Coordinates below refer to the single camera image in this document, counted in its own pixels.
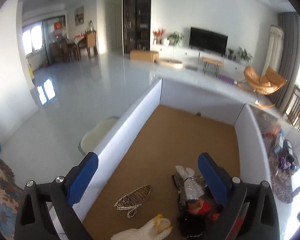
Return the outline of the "cream knitted duck toy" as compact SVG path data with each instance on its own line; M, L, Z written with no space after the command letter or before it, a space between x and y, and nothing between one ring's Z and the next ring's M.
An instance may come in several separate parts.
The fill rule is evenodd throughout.
M148 240L148 239L165 239L172 231L173 226L169 219L158 214L139 229L128 229L114 234L111 239L117 240Z

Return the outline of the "black rectangular box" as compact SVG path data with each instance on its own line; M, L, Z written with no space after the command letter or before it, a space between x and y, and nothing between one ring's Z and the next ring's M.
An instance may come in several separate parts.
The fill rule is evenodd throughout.
M283 149L285 150L287 161L290 162L290 163L293 163L294 160L295 160L293 145L289 140L287 140L287 139L284 140Z

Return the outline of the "purple butterfly toy wand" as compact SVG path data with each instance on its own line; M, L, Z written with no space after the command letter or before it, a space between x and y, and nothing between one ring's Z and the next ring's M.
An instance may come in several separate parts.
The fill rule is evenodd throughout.
M300 169L300 164L295 154L291 156L280 153L278 155L278 162L278 169L280 170L289 170L296 172Z

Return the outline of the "white walled sorting box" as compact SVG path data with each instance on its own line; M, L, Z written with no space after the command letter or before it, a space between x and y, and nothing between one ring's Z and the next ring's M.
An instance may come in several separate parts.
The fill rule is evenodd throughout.
M169 79L153 82L95 148L98 169L74 209L93 239L139 228L158 214L178 231L175 166L194 170L208 153L232 177L246 183L270 181L262 135L252 108L230 96ZM151 185L133 218L114 205Z

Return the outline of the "silver sequin doll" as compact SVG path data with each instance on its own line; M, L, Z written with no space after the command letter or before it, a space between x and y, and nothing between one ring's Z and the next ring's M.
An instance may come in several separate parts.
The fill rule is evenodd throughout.
M193 169L176 165L175 170L173 181L178 189L181 205L185 206L187 202L197 201L204 195L203 188L195 180Z

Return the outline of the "blue white carton box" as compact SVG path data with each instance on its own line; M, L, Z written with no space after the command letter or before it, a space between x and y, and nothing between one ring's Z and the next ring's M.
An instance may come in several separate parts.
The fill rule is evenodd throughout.
M283 149L283 143L284 143L284 131L282 129L279 130L274 144L273 153L278 155L282 149Z

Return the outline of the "floral patterned cloth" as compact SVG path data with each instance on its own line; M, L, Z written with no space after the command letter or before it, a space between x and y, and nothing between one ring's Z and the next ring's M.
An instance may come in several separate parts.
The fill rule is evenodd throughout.
M12 170L0 159L0 239L14 239L22 192Z

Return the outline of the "purple floor mat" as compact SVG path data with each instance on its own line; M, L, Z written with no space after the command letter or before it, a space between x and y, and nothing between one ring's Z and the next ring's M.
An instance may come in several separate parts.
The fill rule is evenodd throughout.
M232 86L235 86L237 84L236 80L234 80L230 77L224 76L224 75L218 75L217 79L224 82L224 83L232 85Z

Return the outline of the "wooden slatted chair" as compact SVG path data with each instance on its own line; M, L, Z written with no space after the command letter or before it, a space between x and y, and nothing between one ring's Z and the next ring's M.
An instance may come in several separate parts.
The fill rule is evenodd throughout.
M294 87L285 115L290 124L300 132L300 88L298 86Z

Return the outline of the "orange butterfly lounge chair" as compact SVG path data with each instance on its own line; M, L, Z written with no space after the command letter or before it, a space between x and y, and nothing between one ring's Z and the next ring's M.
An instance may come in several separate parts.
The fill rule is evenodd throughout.
M256 105L260 108L271 108L274 104L263 105L260 103L260 99L264 95L270 95L277 92L282 88L287 80L284 79L280 74L275 72L273 68L268 67L264 75L258 75L254 68L246 66L243 71L244 80L237 81L236 86L247 92L253 92L257 96Z

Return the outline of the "small wooden bench table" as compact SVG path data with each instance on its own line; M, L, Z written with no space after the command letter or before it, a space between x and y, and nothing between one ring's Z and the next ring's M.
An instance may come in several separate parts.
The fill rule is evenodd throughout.
M205 74L210 65L213 66L214 74L217 77L221 68L224 68L223 61L218 61L215 59L210 59L207 57L202 58L203 61L203 73Z

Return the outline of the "green potted plant right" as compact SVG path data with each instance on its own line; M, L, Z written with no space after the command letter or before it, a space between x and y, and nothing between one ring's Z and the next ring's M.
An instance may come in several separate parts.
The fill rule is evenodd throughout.
M238 55L239 55L239 58L240 58L241 62L245 62L247 64L250 64L253 60L253 56L250 53L248 53L246 51L246 49L244 49L242 47L239 47Z

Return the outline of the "wooden dining table set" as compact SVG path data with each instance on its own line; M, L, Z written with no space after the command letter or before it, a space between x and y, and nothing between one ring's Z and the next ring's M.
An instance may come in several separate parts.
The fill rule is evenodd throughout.
M94 55L98 54L97 33L96 31L86 31L70 41L64 37L57 38L56 42L49 44L49 49L53 61L72 61L75 59L81 61L83 49L86 50L87 56L91 58L91 50Z

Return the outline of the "white tv console cabinet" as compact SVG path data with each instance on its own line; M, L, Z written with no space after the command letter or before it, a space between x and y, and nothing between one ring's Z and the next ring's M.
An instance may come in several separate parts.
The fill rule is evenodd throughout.
M184 65L214 69L215 64L218 64L216 69L220 72L239 74L242 74L245 69L245 65L241 63L196 49L152 44L151 50L157 51L160 58L181 61Z

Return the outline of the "red flower vase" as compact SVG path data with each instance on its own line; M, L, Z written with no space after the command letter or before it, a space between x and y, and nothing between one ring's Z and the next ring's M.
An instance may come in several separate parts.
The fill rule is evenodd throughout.
M153 31L154 41L156 41L156 44L162 44L162 38L166 33L166 29L164 28L158 28L157 30Z

